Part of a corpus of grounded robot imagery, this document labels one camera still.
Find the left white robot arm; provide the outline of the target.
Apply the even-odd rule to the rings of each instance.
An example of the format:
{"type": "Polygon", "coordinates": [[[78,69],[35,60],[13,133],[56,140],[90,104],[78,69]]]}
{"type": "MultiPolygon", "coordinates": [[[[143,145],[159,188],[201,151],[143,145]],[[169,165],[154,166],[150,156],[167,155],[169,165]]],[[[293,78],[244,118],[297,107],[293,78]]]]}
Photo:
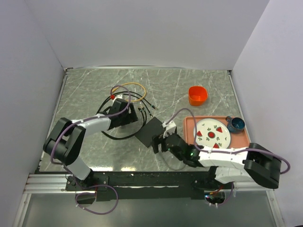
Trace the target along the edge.
{"type": "Polygon", "coordinates": [[[138,121],[132,103],[115,98],[111,106],[96,115],[81,119],[58,120],[44,142],[43,151],[50,155],[51,162],[61,165],[77,178],[77,185],[89,190],[94,184],[93,171],[80,157],[80,150],[85,137],[125,126],[138,121]]]}

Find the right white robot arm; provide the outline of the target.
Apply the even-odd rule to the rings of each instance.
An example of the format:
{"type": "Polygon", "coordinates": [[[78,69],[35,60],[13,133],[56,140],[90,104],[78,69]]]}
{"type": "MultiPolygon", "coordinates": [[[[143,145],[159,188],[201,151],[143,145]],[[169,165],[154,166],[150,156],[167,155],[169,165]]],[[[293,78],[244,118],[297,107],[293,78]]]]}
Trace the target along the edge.
{"type": "Polygon", "coordinates": [[[281,157],[264,149],[257,143],[243,148],[210,148],[187,144],[178,134],[167,137],[153,136],[154,153],[169,151],[190,167],[208,167],[214,171],[207,177],[211,188],[230,182],[255,182],[277,189],[281,174],[281,157]]]}

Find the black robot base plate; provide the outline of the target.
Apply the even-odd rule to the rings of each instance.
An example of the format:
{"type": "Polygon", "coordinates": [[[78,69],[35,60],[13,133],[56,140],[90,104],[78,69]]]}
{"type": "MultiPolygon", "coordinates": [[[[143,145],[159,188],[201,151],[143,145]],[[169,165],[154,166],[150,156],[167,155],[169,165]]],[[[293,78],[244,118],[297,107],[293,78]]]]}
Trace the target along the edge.
{"type": "Polygon", "coordinates": [[[191,198],[203,200],[206,191],[229,190],[231,183],[215,180],[215,169],[209,171],[178,172],[95,172],[87,180],[67,178],[68,192],[95,192],[97,201],[116,198],[170,199],[191,198]]]}

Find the black network switch box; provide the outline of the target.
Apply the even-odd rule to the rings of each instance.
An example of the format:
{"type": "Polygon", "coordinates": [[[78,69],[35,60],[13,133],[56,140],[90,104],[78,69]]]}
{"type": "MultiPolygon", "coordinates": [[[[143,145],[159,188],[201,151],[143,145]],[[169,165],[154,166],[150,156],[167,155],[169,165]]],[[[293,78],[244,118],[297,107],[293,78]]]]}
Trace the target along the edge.
{"type": "Polygon", "coordinates": [[[152,145],[153,136],[159,136],[163,133],[162,124],[163,122],[158,118],[153,117],[142,128],[140,128],[140,130],[135,134],[135,137],[148,148],[152,145]]]}

